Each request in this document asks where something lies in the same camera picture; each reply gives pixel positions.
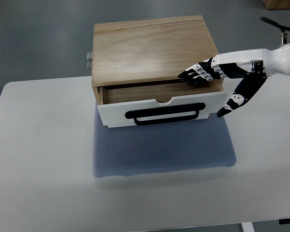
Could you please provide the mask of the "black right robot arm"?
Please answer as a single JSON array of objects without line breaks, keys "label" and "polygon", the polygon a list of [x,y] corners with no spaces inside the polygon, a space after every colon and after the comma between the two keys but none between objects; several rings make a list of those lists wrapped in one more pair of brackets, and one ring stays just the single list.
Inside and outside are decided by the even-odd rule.
[{"label": "black right robot arm", "polygon": [[278,28],[281,31],[281,45],[275,50],[264,50],[263,62],[267,76],[282,74],[290,76],[290,44],[287,43],[287,32],[290,27],[283,26],[272,19],[262,16],[261,21]]}]

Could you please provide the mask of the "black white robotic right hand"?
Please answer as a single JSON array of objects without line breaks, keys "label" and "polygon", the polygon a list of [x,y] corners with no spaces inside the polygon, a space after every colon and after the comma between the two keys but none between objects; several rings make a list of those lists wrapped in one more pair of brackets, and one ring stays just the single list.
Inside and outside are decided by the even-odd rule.
[{"label": "black white robotic right hand", "polygon": [[262,87],[267,78],[290,76],[290,44],[275,50],[252,49],[218,54],[198,62],[178,75],[188,85],[224,78],[241,79],[231,98],[217,112],[222,117],[245,105]]}]

